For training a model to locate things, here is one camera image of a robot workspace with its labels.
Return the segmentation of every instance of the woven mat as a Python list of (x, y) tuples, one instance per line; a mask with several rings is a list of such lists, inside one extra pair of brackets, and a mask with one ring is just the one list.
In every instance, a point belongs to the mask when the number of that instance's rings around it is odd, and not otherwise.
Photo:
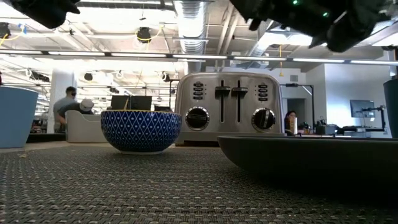
[(268, 187), (220, 149), (0, 153), (0, 223), (397, 223), (391, 215)]

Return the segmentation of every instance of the white diamond pattern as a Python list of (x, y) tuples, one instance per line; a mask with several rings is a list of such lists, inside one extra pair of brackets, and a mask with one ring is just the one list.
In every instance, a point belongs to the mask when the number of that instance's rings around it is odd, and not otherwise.
[(180, 134), (181, 116), (146, 111), (103, 111), (101, 129), (120, 151), (157, 152), (167, 149)]

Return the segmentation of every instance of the stainless steel toaster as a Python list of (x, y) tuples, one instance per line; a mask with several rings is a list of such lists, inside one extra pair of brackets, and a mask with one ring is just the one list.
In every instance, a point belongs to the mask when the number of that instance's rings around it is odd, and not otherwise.
[(175, 112), (183, 117), (177, 144), (228, 135), (284, 135), (280, 85), (266, 74), (186, 75), (178, 84)]

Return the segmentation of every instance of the shirt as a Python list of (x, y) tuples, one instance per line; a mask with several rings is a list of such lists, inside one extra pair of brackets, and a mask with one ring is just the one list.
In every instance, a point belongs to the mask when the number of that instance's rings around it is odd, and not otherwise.
[(63, 108), (66, 105), (69, 105), (71, 103), (76, 103), (76, 100), (69, 98), (69, 97), (64, 97), (61, 100), (58, 100), (57, 102), (54, 103), (53, 106), (53, 112), (54, 112), (54, 129), (58, 129), (60, 126), (60, 121), (58, 120), (58, 110)]
[(71, 104), (66, 105), (66, 106), (64, 106), (63, 108), (59, 109), (59, 110), (58, 110), (58, 114), (59, 114), (61, 117), (65, 118), (65, 113), (66, 113), (67, 111), (70, 111), (70, 110), (79, 111), (81, 114), (94, 114), (91, 110), (90, 110), (90, 111), (83, 111), (83, 110), (81, 110), (81, 109), (80, 109), (80, 104), (77, 103), (77, 102), (76, 102), (76, 103), (71, 103)]

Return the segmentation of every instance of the cap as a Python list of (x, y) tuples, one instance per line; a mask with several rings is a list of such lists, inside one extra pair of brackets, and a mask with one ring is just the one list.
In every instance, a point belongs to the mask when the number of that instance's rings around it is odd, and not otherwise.
[(82, 111), (91, 111), (93, 109), (94, 103), (89, 99), (84, 99), (80, 102), (80, 109)]

